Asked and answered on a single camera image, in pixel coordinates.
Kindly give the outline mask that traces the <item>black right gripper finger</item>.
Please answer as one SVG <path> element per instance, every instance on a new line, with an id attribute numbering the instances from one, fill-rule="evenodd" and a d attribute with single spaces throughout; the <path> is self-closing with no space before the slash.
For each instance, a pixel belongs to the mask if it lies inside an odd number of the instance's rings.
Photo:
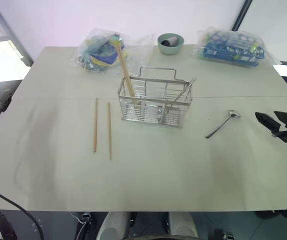
<path id="1" fill-rule="evenodd" d="M 287 112 L 283 111 L 274 111 L 276 117 L 285 125 L 287 125 Z"/>
<path id="2" fill-rule="evenodd" d="M 278 133 L 280 124 L 275 121 L 270 115 L 262 112 L 255 112 L 255 117 L 259 123 L 269 129 L 273 134 Z"/>

